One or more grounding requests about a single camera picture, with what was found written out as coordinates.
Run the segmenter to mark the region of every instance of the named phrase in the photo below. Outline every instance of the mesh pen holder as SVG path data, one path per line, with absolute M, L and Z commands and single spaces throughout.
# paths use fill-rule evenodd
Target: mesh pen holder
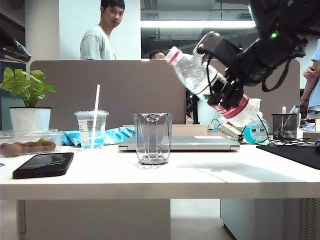
M 297 113 L 272 114 L 273 139 L 297 139 Z

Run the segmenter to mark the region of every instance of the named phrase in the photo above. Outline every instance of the ceiling light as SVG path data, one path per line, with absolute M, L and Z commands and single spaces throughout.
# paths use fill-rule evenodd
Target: ceiling light
M 182 21 L 168 21 L 168 20 L 154 20 L 154 21 L 140 21 L 141 28 L 174 28 L 174 29 L 198 29 L 198 28 L 212 28 L 212 29 L 250 29 L 256 26 L 254 21 L 227 21 L 227 20 L 182 20 Z

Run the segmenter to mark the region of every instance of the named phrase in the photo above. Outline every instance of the clear glass pitcher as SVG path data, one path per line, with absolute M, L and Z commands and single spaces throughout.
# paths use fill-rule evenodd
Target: clear glass pitcher
M 170 113 L 134 115 L 136 154 L 141 164 L 165 164 L 170 155 L 172 117 Z

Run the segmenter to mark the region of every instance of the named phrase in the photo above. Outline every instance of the robotic arm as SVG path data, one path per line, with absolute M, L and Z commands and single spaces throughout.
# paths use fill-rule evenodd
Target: robotic arm
M 208 32 L 193 50 L 193 54 L 219 59 L 226 69 L 227 86 L 219 82 L 212 86 L 208 103 L 224 108 L 237 107 L 243 87 L 262 83 L 262 90 L 277 89 L 285 79 L 289 63 L 305 56 L 308 40 L 305 36 L 320 36 L 319 0 L 251 0 L 251 14 L 259 37 L 245 51 L 241 51 L 216 32 Z M 268 89 L 267 78 L 281 64 L 286 67 L 278 83 Z

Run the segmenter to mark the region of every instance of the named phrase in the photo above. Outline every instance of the floor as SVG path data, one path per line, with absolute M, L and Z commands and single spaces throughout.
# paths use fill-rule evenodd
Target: floor
M 16 202 L 1 201 L 1 240 L 18 240 Z M 233 240 L 223 228 L 219 199 L 172 199 L 171 240 Z

